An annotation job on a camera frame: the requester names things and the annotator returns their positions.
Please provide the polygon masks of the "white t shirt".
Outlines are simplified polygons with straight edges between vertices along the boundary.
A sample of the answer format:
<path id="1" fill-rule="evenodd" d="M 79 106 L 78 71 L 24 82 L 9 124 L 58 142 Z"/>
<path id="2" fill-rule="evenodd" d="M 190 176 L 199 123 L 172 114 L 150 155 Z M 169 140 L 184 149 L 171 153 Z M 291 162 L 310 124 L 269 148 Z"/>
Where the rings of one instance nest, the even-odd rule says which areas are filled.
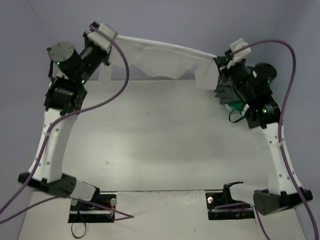
<path id="1" fill-rule="evenodd" d="M 215 90 L 218 84 L 218 67 L 214 54 L 193 48 L 119 35 L 115 42 L 120 47 L 128 65 L 145 75 L 179 79 L 194 69 L 195 86 L 202 90 Z"/>

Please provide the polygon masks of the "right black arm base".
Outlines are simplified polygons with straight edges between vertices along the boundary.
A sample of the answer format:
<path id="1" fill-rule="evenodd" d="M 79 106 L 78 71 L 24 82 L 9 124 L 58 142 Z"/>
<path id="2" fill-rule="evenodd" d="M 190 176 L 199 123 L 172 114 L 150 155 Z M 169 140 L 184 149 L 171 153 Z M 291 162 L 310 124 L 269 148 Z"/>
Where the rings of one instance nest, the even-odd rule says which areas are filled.
<path id="1" fill-rule="evenodd" d="M 255 212 L 249 204 L 231 198 L 230 187 L 235 184 L 242 182 L 227 183 L 220 190 L 205 192 L 209 221 L 255 219 Z"/>

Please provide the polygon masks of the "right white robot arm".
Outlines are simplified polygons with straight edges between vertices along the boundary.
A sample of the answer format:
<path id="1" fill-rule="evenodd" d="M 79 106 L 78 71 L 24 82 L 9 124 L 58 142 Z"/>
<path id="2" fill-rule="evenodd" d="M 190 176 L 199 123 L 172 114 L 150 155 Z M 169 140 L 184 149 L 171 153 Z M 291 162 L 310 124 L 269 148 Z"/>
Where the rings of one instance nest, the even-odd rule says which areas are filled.
<path id="1" fill-rule="evenodd" d="M 313 200 L 312 191 L 305 189 L 294 173 L 281 125 L 282 111 L 272 97 L 270 84 L 277 70 L 265 62 L 246 66 L 245 59 L 229 66 L 231 59 L 226 56 L 219 56 L 214 62 L 218 83 L 229 83 L 231 91 L 243 103 L 241 114 L 260 147 L 268 176 L 266 188 L 241 181 L 227 184 L 228 189 L 221 193 L 222 202 L 227 206 L 246 202 L 266 216 Z"/>

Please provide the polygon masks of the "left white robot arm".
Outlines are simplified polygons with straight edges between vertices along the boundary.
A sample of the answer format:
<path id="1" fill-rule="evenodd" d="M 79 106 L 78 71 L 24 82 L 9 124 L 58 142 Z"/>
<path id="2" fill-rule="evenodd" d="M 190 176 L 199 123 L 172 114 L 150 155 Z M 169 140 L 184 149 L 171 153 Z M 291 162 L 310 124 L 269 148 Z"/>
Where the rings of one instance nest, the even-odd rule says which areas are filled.
<path id="1" fill-rule="evenodd" d="M 73 125 L 87 95 L 85 83 L 100 64 L 109 64 L 112 44 L 96 32 L 83 34 L 84 49 L 77 53 L 72 43 L 62 41 L 47 49 L 58 67 L 45 95 L 45 112 L 36 159 L 18 176 L 21 184 L 59 198 L 82 199 L 89 210 L 100 204 L 98 187 L 63 173 L 65 150 Z"/>

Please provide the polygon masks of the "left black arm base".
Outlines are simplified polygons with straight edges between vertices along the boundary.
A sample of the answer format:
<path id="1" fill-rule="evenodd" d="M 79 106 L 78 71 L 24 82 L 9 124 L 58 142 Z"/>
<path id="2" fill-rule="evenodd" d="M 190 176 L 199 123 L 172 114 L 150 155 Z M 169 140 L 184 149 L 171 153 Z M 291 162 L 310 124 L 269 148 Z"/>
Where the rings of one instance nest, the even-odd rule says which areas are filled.
<path id="1" fill-rule="evenodd" d="M 69 208 L 68 223 L 71 224 L 70 231 L 74 239 L 81 239 L 86 235 L 87 224 L 114 223 L 117 194 L 102 192 L 96 201 L 98 205 L 91 205 L 72 199 Z"/>

